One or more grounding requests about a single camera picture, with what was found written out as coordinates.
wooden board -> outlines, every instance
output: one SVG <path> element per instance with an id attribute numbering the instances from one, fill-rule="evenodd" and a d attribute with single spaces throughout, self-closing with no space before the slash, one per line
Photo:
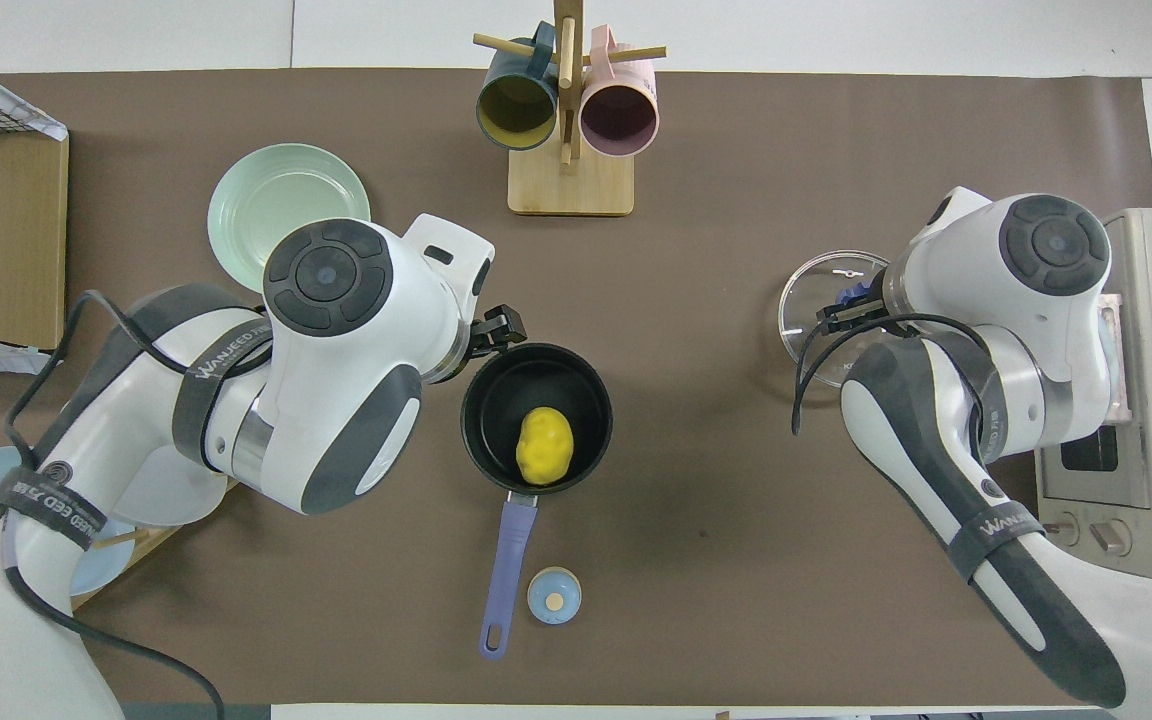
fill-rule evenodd
<path id="1" fill-rule="evenodd" d="M 60 341 L 68 177 L 69 141 L 0 135 L 0 342 Z"/>
<path id="2" fill-rule="evenodd" d="M 573 146 L 584 145 L 573 132 Z M 509 209 L 521 215 L 609 215 L 634 210 L 634 158 L 585 147 L 562 165 L 559 132 L 535 150 L 509 152 Z"/>

brown tabletop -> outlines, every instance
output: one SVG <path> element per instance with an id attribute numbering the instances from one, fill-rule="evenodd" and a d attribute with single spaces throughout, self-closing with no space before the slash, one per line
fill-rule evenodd
<path id="1" fill-rule="evenodd" d="M 467 376 L 426 388 L 406 454 L 364 500 L 305 518 L 236 488 L 83 607 L 214 680 L 228 702 L 1048 705 L 937 541 L 851 447 L 835 391 L 788 415 L 776 336 L 788 274 L 832 249 L 895 256 L 955 184 L 1152 206 L 1134 79 L 662 73 L 664 122 L 621 219 L 522 218 L 480 136 L 480 70 L 45 74 L 0 81 L 73 131 L 69 297 L 120 304 L 214 282 L 212 188 L 248 151 L 347 160 L 372 217 L 419 213 L 495 243 L 480 310 L 602 373 L 602 464 L 545 497 L 524 578 L 579 577 L 541 626 L 517 602 L 506 659 L 475 650 L 505 493 L 460 439 Z M 108 320 L 23 419 L 37 438 Z M 26 378 L 0 376 L 0 423 Z M 0 433 L 0 445 L 5 445 Z M 1001 475 L 1033 498 L 1028 460 Z M 204 700 L 169 670 L 92 650 L 124 702 Z"/>

dark green mug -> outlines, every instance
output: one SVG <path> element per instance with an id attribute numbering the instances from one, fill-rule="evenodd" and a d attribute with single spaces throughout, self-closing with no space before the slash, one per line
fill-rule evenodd
<path id="1" fill-rule="evenodd" d="M 558 126 L 558 69 L 552 63 L 554 26 L 541 22 L 528 40 L 531 58 L 498 50 L 483 81 L 477 118 L 483 135 L 507 150 L 530 150 L 548 139 Z"/>

black cable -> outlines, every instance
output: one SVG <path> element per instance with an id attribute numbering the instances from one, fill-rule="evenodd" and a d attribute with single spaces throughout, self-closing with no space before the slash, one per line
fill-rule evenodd
<path id="1" fill-rule="evenodd" d="M 65 356 L 69 354 L 69 342 L 73 340 L 74 331 L 78 327 L 83 306 L 89 301 L 96 301 L 97 304 L 104 306 L 106 311 L 109 311 L 109 314 L 114 316 L 114 320 L 118 323 L 119 328 L 127 333 L 127 336 L 129 336 L 132 342 L 142 349 L 142 351 L 152 357 L 152 359 L 157 361 L 157 363 L 179 374 L 183 374 L 188 370 L 187 366 L 179 364 L 172 357 L 162 354 L 159 348 L 154 347 L 154 341 L 150 340 L 147 334 L 145 334 L 145 331 L 142 331 L 139 325 L 134 323 L 131 318 L 128 318 L 127 314 L 123 314 L 123 311 L 120 310 L 114 302 L 111 302 L 108 297 L 105 297 L 100 291 L 96 290 L 83 291 L 82 295 L 78 296 L 78 300 L 74 301 L 74 306 L 69 310 L 69 314 L 65 317 L 65 332 L 61 333 L 60 342 L 56 343 L 56 350 L 52 351 L 47 363 L 41 366 L 40 372 L 38 372 L 33 381 L 29 384 L 26 391 L 17 397 L 17 401 L 15 401 L 15 404 L 3 418 L 3 432 L 10 439 L 12 445 L 17 448 L 20 464 L 29 470 L 38 469 L 38 457 L 35 454 L 33 448 L 29 447 L 26 439 L 20 435 L 20 432 L 15 429 L 15 419 L 17 419 L 20 414 L 26 409 L 29 401 L 33 400 L 38 389 L 47 381 L 52 370 L 54 370 L 56 365 L 65 359 Z M 232 377 L 250 372 L 250 370 L 259 367 L 259 365 L 264 364 L 265 361 L 268 359 L 270 350 L 266 350 L 252 359 L 247 361 L 247 363 L 238 364 L 237 367 L 234 369 Z M 0 506 L 0 518 L 1 516 L 3 516 L 3 507 Z M 218 720 L 223 720 L 225 705 L 223 702 L 221 702 L 220 694 L 217 692 L 215 685 L 212 685 L 210 680 L 205 679 L 205 676 L 194 669 L 194 667 L 175 659 L 175 657 L 166 655 L 164 652 L 156 651 L 153 647 L 142 646 L 141 644 L 120 638 L 118 635 L 108 634 L 104 630 L 92 628 L 92 626 L 82 623 L 82 621 L 70 617 L 63 612 L 56 611 L 55 607 L 52 607 L 48 602 L 38 597 L 38 594 L 33 592 L 33 589 L 24 582 L 24 578 L 20 575 L 18 568 L 8 568 L 5 573 L 20 600 L 37 612 L 38 615 L 54 621 L 54 623 L 62 626 L 65 629 L 71 630 L 73 632 L 77 632 L 78 635 L 82 635 L 82 637 L 109 644 L 113 647 L 131 652 L 134 655 L 146 657 L 146 659 L 161 662 L 162 665 L 177 670 L 180 674 L 187 675 L 188 679 L 192 680 L 195 683 L 200 685 L 202 689 L 204 689 L 204 692 L 207 694 L 207 697 L 210 697 L 211 702 L 215 705 L 215 717 L 218 717 Z"/>
<path id="2" fill-rule="evenodd" d="M 799 374 L 795 373 L 794 414 L 791 414 L 790 418 L 790 431 L 794 434 L 799 433 L 801 424 L 803 424 L 803 396 L 806 395 L 808 385 L 812 382 L 812 378 L 814 377 L 814 374 L 817 374 L 817 370 L 820 369 L 820 365 L 823 365 L 824 362 L 827 359 L 827 357 L 829 357 L 829 355 L 832 355 L 833 351 L 838 350 L 838 348 L 842 346 L 842 343 L 851 340 L 851 338 L 858 336 L 858 334 L 863 332 L 881 328 L 882 325 L 886 325 L 888 323 L 940 323 L 942 325 L 948 325 L 948 327 L 952 327 L 958 331 L 960 333 L 965 334 L 965 336 L 970 338 L 970 340 L 972 340 L 975 344 L 980 347 L 980 350 L 984 350 L 987 354 L 990 351 L 990 348 L 986 346 L 986 342 L 984 342 L 984 338 L 980 338 L 980 333 L 975 332 L 973 328 L 970 327 L 970 325 L 962 323 L 961 320 L 955 320 L 954 318 L 946 318 L 945 314 L 929 314 L 929 313 L 887 314 L 884 316 L 882 318 L 878 318 L 877 320 L 869 320 L 869 323 L 862 323 L 861 325 L 856 325 L 855 328 L 850 328 L 850 331 L 842 333 L 842 336 L 838 338 L 838 340 L 833 341 L 832 343 L 829 343 L 828 347 L 824 348 L 824 353 L 820 354 L 817 357 L 817 359 L 813 361 L 812 366 L 810 366 L 810 369 L 806 370 L 805 374 L 801 376 L 801 379 Z M 814 334 L 817 334 L 817 331 L 820 328 L 820 325 L 823 325 L 823 323 L 818 323 L 817 327 L 812 328 L 812 333 L 810 333 L 808 336 L 809 341 L 812 340 L 812 338 L 814 338 Z M 804 359 L 806 358 L 806 356 L 808 356 L 808 347 L 804 344 L 803 347 Z M 803 363 L 799 363 L 799 370 L 802 369 L 803 369 Z"/>
<path id="3" fill-rule="evenodd" d="M 146 657 L 150 660 L 172 667 L 172 669 L 177 670 L 182 675 L 187 675 L 188 679 L 200 685 L 204 692 L 207 694 L 207 697 L 211 698 L 212 705 L 215 706 L 215 720 L 225 720 L 225 702 L 220 700 L 220 694 L 217 692 L 215 685 L 212 685 L 210 680 L 205 679 L 194 667 L 175 659 L 175 657 L 166 655 L 165 652 L 159 652 L 153 647 L 145 647 L 143 644 L 132 643 L 131 641 L 118 637 L 118 635 L 111 635 L 104 630 L 92 628 L 92 626 L 83 623 L 81 620 L 56 611 L 55 607 L 52 607 L 47 601 L 38 597 L 38 593 L 33 592 L 33 589 L 29 586 L 29 583 L 24 582 L 23 577 L 20 577 L 20 568 L 6 568 L 3 574 L 8 577 L 8 583 L 12 585 L 13 591 L 17 593 L 20 600 L 25 602 L 29 609 L 51 620 L 52 623 L 59 624 L 61 628 L 70 630 L 70 632 L 82 635 L 84 638 L 109 644 L 109 646 L 124 652 L 131 652 L 134 655 Z"/>

black strap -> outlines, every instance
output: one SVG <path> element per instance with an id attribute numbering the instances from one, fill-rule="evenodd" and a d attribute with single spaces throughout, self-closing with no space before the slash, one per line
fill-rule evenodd
<path id="1" fill-rule="evenodd" d="M 950 564 L 968 583 L 982 562 L 998 547 L 1029 533 L 1041 533 L 1043 524 L 1029 514 L 1024 505 L 1009 500 L 978 511 L 963 523 L 947 548 Z"/>
<path id="2" fill-rule="evenodd" d="M 55 478 L 21 465 L 8 470 L 0 483 L 0 505 L 10 507 L 69 538 L 78 547 L 91 547 L 105 528 L 105 514 Z"/>
<path id="3" fill-rule="evenodd" d="M 271 333 L 273 328 L 270 327 L 268 318 L 255 318 L 234 325 L 189 365 L 180 379 L 177 403 L 172 414 L 172 441 L 180 455 L 198 465 L 220 471 L 207 462 L 204 445 L 212 407 L 217 406 L 225 378 L 232 376 L 248 355 L 264 347 L 270 341 Z"/>
<path id="4" fill-rule="evenodd" d="M 958 333 L 929 333 L 924 340 L 941 347 L 963 379 L 975 401 L 975 439 L 978 460 L 987 465 L 1002 455 L 1007 444 L 1007 400 L 1002 395 L 1002 378 L 986 350 Z"/>

